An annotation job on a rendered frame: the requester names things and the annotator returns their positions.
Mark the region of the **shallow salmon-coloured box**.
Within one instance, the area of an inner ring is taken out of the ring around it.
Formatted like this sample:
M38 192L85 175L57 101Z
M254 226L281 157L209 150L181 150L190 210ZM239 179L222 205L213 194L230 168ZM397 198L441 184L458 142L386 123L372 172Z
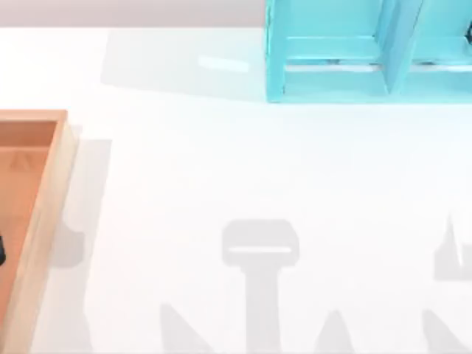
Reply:
M0 109L0 354L29 354L77 152L60 109Z

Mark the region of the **light blue rack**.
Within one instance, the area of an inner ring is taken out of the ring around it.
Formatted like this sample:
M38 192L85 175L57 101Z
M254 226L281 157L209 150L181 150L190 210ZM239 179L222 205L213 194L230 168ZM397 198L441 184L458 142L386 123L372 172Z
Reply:
M265 0L271 103L472 103L472 0Z

